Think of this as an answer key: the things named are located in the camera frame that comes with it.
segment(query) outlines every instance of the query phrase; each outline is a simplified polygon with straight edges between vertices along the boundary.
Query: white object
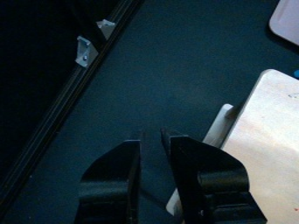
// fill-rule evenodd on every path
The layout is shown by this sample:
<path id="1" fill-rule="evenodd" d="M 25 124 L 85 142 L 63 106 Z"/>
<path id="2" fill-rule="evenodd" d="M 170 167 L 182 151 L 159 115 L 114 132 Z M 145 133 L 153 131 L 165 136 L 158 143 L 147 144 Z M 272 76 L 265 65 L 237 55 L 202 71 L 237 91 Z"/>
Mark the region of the white object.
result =
<path id="1" fill-rule="evenodd" d="M 270 28 L 280 37 L 299 45 L 299 0 L 281 0 Z"/>
<path id="2" fill-rule="evenodd" d="M 299 223 L 299 80 L 268 70 L 222 149 L 246 166 L 268 224 Z"/>

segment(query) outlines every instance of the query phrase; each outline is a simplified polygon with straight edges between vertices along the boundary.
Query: metal clip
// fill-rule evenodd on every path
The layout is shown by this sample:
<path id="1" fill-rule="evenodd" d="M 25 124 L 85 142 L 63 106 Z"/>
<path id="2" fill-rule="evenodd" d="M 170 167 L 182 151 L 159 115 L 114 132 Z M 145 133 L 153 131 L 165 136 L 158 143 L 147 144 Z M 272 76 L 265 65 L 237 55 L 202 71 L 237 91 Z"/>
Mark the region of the metal clip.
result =
<path id="1" fill-rule="evenodd" d="M 117 28 L 117 24 L 103 19 L 103 21 L 98 22 L 98 28 L 102 30 L 106 39 L 109 39 Z"/>

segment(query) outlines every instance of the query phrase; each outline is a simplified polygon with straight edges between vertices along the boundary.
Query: metal bracket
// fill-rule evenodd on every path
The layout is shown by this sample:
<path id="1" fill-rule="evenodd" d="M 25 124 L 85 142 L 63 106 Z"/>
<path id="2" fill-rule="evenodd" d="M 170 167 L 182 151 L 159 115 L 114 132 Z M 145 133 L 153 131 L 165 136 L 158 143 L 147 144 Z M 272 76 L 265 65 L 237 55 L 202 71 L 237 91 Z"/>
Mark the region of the metal bracket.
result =
<path id="1" fill-rule="evenodd" d="M 117 28 L 117 23 L 113 23 L 106 19 L 103 19 L 102 21 L 98 22 L 98 28 L 102 30 L 106 39 L 109 39 Z"/>
<path id="2" fill-rule="evenodd" d="M 78 49 L 78 58 L 77 62 L 83 66 L 89 67 L 94 61 L 94 59 L 98 57 L 99 52 L 93 45 L 93 43 L 83 38 L 82 36 L 78 37 L 79 41 L 79 49 Z"/>

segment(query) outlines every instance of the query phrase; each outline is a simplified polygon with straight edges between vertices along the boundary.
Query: wooden board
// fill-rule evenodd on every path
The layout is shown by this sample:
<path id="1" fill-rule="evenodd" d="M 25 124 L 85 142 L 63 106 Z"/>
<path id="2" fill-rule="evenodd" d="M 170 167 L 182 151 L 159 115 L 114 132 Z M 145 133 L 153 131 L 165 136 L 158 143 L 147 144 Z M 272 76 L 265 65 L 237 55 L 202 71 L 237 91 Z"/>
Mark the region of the wooden board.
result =
<path id="1" fill-rule="evenodd" d="M 262 73 L 222 149 L 247 167 L 268 223 L 299 223 L 299 81 Z"/>

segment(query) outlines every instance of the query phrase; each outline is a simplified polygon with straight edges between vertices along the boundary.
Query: dark teal floor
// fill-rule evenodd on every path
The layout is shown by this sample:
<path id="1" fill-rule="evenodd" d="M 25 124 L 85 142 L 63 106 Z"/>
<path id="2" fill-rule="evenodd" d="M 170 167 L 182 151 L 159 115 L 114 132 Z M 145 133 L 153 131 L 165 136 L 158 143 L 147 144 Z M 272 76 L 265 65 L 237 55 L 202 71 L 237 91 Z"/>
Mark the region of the dark teal floor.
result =
<path id="1" fill-rule="evenodd" d="M 247 99 L 266 69 L 298 70 L 298 47 L 268 28 L 277 3 L 145 1 L 5 223 L 73 223 L 83 172 L 141 129 L 141 223 L 174 223 L 165 211 L 174 179 L 159 129 L 202 140 L 221 106 Z"/>

